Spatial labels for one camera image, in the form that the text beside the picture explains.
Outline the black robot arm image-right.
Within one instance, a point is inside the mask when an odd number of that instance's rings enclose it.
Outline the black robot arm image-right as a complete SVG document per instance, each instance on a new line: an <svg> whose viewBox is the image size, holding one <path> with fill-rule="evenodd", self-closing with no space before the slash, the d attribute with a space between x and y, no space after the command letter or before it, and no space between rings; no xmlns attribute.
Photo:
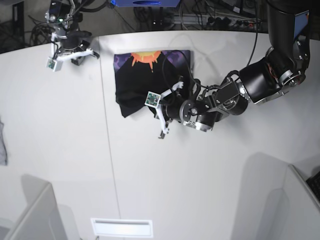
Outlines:
<svg viewBox="0 0 320 240"><path fill-rule="evenodd" d="M262 104L288 93L306 78L310 64L310 0L269 0L267 26L270 48L265 56L241 70L230 71L222 83L203 85L187 73L160 95L156 114L161 133L177 121L198 131L210 131L229 115L241 115L249 103Z"/></svg>

